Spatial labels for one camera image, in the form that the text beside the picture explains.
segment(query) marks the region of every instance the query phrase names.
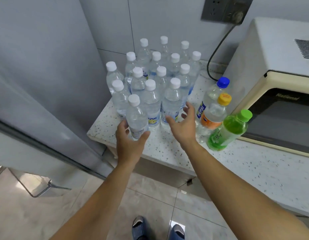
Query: green tea bottle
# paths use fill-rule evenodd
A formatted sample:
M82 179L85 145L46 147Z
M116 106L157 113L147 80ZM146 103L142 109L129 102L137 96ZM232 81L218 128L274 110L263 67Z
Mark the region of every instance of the green tea bottle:
M252 118L252 113L242 109L238 114L227 116L209 137L207 145L211 150L220 151L247 131L247 122Z

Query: cream microwave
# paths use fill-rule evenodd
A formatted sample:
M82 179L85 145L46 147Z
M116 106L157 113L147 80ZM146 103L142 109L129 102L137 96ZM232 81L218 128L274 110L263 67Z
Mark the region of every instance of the cream microwave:
M224 76L228 113L253 113L240 139L309 157L309 23L254 19Z

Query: tiled wall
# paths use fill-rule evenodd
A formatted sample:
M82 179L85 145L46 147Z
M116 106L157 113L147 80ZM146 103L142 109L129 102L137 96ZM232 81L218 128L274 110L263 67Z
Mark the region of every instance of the tiled wall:
M113 60L124 70L125 54L137 51L140 39L158 49L169 37L177 52L182 40L208 60L230 25L200 20L205 0L80 0L103 63ZM225 40L213 61L228 63L254 17L268 16L309 22L309 0L254 0L244 23Z

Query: countertop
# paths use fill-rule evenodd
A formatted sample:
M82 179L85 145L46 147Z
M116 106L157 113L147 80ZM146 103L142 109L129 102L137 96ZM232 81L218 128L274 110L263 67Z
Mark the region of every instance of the countertop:
M202 76L188 101L197 109L207 87L214 84ZM115 131L120 119L112 100L103 109L87 135L94 141L116 147ZM215 152L201 144L225 167L283 207L309 216L309 157L236 140ZM142 157L196 176L193 167L171 132L161 126L152 131Z

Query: microwave brand logo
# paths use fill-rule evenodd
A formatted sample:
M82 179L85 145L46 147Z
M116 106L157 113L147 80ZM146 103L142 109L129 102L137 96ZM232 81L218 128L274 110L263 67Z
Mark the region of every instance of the microwave brand logo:
M281 94L281 93L278 93L277 95L276 95L276 97L281 97L281 98L286 98L286 99L290 99L290 100L294 100L294 101L297 101L297 100L299 100L299 98L297 98L297 97L291 97L291 96L289 96L289 95L283 95L283 94Z

